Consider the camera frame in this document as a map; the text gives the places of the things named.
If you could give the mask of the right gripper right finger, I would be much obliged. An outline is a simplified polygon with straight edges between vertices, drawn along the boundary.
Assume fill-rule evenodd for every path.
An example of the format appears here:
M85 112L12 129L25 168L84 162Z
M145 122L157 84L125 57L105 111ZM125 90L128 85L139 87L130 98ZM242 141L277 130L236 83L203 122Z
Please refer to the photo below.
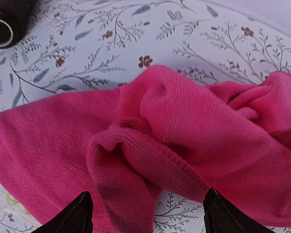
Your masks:
M271 233L211 188L203 201L206 233Z

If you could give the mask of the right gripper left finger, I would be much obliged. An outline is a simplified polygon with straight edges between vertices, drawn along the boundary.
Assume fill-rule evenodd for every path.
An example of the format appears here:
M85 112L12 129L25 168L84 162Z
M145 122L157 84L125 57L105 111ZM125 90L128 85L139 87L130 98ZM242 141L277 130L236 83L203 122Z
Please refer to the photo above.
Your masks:
M80 193L52 220L32 233L92 233L93 201L88 191Z

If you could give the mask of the pink towel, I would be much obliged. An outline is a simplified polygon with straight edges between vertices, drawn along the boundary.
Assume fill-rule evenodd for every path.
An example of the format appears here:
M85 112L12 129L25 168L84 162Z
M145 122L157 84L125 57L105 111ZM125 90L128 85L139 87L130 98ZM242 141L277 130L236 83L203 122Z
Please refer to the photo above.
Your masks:
M291 227L291 75L200 86L153 66L0 112L0 183L40 223L90 192L96 233L153 232L164 189L201 202L215 188L258 223Z

